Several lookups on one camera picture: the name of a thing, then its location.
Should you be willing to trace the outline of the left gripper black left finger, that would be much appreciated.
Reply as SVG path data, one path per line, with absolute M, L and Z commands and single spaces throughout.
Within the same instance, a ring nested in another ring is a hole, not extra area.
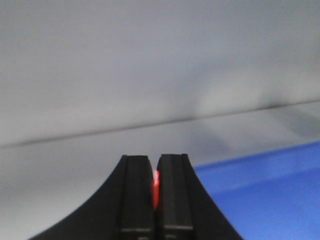
M 123 155 L 100 188 L 74 212 L 35 240 L 152 240 L 151 163 Z

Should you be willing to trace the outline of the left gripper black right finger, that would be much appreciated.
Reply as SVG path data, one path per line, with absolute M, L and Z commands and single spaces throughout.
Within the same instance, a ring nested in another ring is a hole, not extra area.
M 242 239 L 205 190 L 187 154 L 163 154 L 157 170 L 156 239 Z

